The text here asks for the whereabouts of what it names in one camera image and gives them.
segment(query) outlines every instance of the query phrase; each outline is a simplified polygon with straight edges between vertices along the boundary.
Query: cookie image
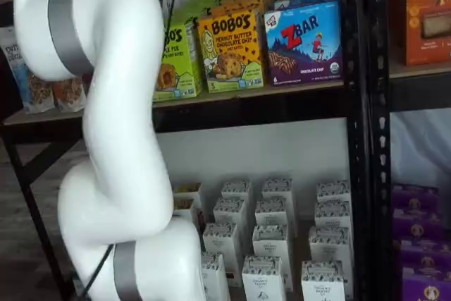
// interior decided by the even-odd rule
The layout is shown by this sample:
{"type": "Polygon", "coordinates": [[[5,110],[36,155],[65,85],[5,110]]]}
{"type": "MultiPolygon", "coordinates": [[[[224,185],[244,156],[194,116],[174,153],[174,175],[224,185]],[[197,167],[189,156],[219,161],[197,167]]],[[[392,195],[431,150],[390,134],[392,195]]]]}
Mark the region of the cookie image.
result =
{"type": "Polygon", "coordinates": [[[415,238],[420,238],[424,234],[424,228],[420,225],[413,225],[410,228],[410,232],[415,238]]]}
{"type": "Polygon", "coordinates": [[[411,198],[409,200],[409,207],[413,208],[413,209],[420,209],[421,208],[421,203],[417,198],[411,198]]]}
{"type": "Polygon", "coordinates": [[[434,267],[435,266],[435,262],[432,257],[421,258],[421,264],[425,267],[434,267]]]}
{"type": "Polygon", "coordinates": [[[157,90],[161,91],[169,87],[175,87],[175,74],[174,66],[162,63],[156,81],[157,90]]]}
{"type": "Polygon", "coordinates": [[[240,77],[242,73],[241,58],[236,53],[226,52],[218,57],[218,64],[213,67],[216,79],[227,80],[240,77]]]}

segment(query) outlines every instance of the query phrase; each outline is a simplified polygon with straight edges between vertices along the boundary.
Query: bobo's logo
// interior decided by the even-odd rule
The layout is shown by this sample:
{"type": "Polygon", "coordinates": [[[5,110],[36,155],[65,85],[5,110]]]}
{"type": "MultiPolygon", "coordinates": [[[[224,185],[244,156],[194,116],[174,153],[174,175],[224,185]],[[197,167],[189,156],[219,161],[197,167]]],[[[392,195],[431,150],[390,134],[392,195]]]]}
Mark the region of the bobo's logo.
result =
{"type": "Polygon", "coordinates": [[[293,24],[284,28],[280,31],[280,35],[282,38],[287,38],[287,48],[294,49],[302,44],[301,36],[316,27],[319,27],[318,20],[316,16],[311,16],[308,20],[303,20],[301,24],[293,24]]]}
{"type": "Polygon", "coordinates": [[[211,29],[213,30],[214,35],[217,35],[221,31],[233,32],[237,27],[242,27],[245,30],[251,25],[251,22],[249,21],[250,18],[250,14],[242,14],[236,18],[223,19],[221,21],[217,20],[211,24],[211,29]]]}
{"type": "Polygon", "coordinates": [[[438,288],[429,285],[428,287],[424,288],[424,296],[426,296],[426,299],[428,299],[428,301],[436,301],[440,296],[440,291],[438,290],[438,288]]]}
{"type": "Polygon", "coordinates": [[[180,28],[176,28],[169,31],[169,35],[166,37],[166,43],[168,44],[169,42],[180,42],[182,38],[182,30],[180,28]]]}

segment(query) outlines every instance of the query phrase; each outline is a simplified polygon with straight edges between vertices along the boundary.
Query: product label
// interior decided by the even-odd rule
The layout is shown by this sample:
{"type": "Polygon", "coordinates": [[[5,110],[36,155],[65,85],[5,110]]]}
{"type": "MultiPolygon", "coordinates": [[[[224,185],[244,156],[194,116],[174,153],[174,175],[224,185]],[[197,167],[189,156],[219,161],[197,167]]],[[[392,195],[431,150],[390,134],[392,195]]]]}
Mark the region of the product label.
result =
{"type": "Polygon", "coordinates": [[[241,10],[199,21],[202,56],[210,92],[263,86],[256,16],[241,10]]]}

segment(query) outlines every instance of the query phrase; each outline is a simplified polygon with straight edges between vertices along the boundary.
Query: purple box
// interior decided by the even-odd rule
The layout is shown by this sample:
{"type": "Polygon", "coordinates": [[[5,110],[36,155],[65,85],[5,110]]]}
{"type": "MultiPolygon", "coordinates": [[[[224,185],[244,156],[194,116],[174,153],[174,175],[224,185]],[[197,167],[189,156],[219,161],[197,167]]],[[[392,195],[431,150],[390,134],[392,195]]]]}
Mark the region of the purple box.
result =
{"type": "Polygon", "coordinates": [[[264,19],[274,85],[342,79],[338,2],[271,11],[264,19]]]}
{"type": "Polygon", "coordinates": [[[403,301],[448,301],[451,297],[451,270],[402,267],[403,301]]]}
{"type": "Polygon", "coordinates": [[[393,210],[393,238],[443,240],[443,228],[438,213],[419,209],[393,210]]]}
{"type": "Polygon", "coordinates": [[[412,208],[438,211],[440,194],[437,187],[394,183],[392,188],[393,208],[412,208]]]}
{"type": "Polygon", "coordinates": [[[432,240],[401,240],[402,264],[441,267],[451,270],[451,242],[432,240]]]}

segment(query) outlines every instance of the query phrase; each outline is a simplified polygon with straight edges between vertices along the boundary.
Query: bobo's peanut butter chocolate chip box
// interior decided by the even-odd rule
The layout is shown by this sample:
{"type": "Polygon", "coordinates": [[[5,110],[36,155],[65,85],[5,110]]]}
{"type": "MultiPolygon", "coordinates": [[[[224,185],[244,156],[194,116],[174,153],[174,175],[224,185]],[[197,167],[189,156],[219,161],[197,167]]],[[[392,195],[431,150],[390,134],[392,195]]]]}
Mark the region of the bobo's peanut butter chocolate chip box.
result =
{"type": "Polygon", "coordinates": [[[259,10],[213,9],[212,13],[199,19],[199,38],[210,93],[263,87],[259,10]]]}
{"type": "Polygon", "coordinates": [[[274,85],[342,78],[339,15],[336,1],[265,14],[274,85]]]}

